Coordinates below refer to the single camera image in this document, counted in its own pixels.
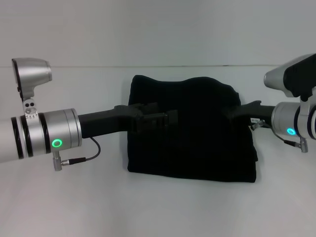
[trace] folded black towel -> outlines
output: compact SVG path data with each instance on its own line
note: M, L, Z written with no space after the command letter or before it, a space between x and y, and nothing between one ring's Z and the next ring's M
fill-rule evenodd
M130 172L223 182L255 182L257 153L247 125L230 125L222 110L239 106L238 93L203 77L164 82L135 76L129 104L157 102L178 110L178 130L128 133Z

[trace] black cloth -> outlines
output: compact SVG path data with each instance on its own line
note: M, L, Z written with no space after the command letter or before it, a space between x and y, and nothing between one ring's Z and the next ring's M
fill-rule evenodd
M257 153L247 125L229 125L222 110L240 106L238 93L215 79L157 81L135 76L129 105L157 102L178 110L179 129L128 133L128 170L176 178L255 182Z

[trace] white wall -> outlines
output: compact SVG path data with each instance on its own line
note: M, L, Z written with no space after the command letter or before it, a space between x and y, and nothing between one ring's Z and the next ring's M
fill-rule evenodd
M311 0L2 0L0 119L22 113L13 57L51 62L53 81L36 88L42 112L126 104L136 74L209 76L232 85L243 103L275 105L289 99L265 88L263 76L314 52L315 7ZM303 155L267 129L253 136L255 184L128 173L125 133L98 137L98 159L61 172L51 155L1 164L0 236L314 236L315 142ZM84 141L62 156L95 152Z

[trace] white backdrop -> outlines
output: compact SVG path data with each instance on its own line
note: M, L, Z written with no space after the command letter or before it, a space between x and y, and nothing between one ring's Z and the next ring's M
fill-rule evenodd
M315 6L308 0L2 1L0 119L22 114L10 59L24 56L53 65L53 81L35 91L41 112L84 114L127 104L137 74L213 77L233 86L242 103L289 100L264 87L272 66L246 65L313 52ZM188 67L170 67L177 65ZM61 172L53 171L51 155L0 164L0 236L315 236L315 142L301 154L268 129L253 137L254 184L129 173L123 132L97 137L98 159ZM61 155L95 152L84 140Z

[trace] green led ring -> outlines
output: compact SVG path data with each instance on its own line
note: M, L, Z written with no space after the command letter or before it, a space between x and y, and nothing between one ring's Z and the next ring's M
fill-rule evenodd
M51 145L53 146L53 147L60 147L61 145L63 144L63 141L62 140L60 140L60 139L55 139L52 143L51 143Z

